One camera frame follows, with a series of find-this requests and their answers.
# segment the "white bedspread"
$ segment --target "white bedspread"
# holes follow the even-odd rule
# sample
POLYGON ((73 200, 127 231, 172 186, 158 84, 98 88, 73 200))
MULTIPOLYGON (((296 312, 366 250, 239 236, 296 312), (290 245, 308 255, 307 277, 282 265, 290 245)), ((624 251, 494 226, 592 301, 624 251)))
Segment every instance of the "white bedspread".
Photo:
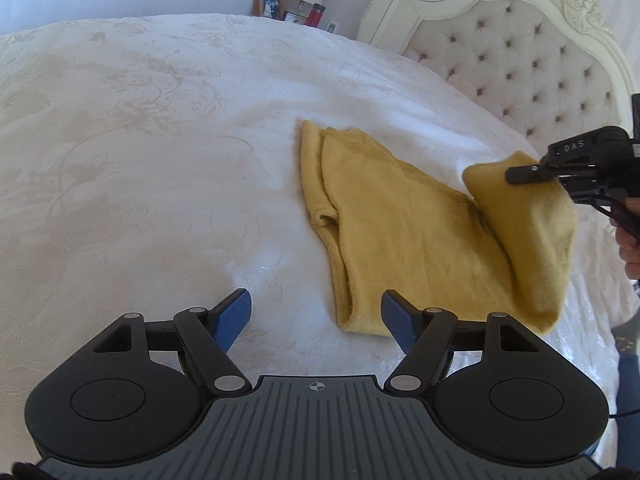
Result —
MULTIPOLYGON (((230 356, 250 380, 384 380, 396 343, 334 322, 298 174, 303 119, 361 128, 457 189, 470 164, 534 154, 427 69, 299 25, 159 16, 0 37, 0 470, 37 459, 29 391, 125 312, 171 319, 245 287, 254 313, 230 356)), ((546 340, 615 410, 610 318, 629 318, 637 299, 606 219, 580 216, 566 307, 546 340)), ((603 465, 615 436, 612 424, 603 465)))

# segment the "tufted headboard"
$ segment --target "tufted headboard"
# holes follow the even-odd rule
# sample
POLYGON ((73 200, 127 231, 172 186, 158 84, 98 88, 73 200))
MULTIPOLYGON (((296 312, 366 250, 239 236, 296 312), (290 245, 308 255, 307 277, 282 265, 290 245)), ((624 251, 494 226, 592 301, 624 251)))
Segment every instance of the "tufted headboard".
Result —
POLYGON ((357 39, 433 70, 541 154, 632 131, 634 76, 595 0, 372 0, 357 39))

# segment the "human hand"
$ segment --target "human hand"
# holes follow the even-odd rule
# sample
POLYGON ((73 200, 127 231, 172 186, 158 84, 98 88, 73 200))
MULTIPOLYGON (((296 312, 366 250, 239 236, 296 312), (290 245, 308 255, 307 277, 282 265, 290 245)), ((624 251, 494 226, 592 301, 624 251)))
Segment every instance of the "human hand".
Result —
MULTIPOLYGON (((640 216, 640 198, 627 198, 625 205, 629 211, 640 216)), ((640 245, 613 218, 611 224, 616 228, 616 242, 620 246, 620 258, 626 262, 626 275, 630 280, 640 280, 640 245)))

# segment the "blue jeans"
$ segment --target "blue jeans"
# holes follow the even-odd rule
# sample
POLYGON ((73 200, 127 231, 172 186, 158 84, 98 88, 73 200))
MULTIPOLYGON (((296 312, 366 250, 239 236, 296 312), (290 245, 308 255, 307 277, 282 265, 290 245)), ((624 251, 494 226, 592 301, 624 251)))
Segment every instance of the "blue jeans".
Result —
MULTIPOLYGON (((640 408, 640 367, 637 355, 621 355, 618 413, 640 408)), ((618 467, 640 471, 640 413, 618 419, 618 467)))

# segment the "metal screw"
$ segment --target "metal screw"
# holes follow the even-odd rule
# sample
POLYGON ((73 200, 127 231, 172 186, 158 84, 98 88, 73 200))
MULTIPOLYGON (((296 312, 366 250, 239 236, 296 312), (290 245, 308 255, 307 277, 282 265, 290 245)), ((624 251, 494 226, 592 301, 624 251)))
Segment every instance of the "metal screw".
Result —
POLYGON ((244 386, 244 379, 237 375, 223 375, 213 381, 213 385, 223 392, 234 392, 244 386))
POLYGON ((396 390, 402 392, 410 392, 417 390, 422 385, 422 382, 417 377, 412 375, 396 375, 390 382, 396 390))

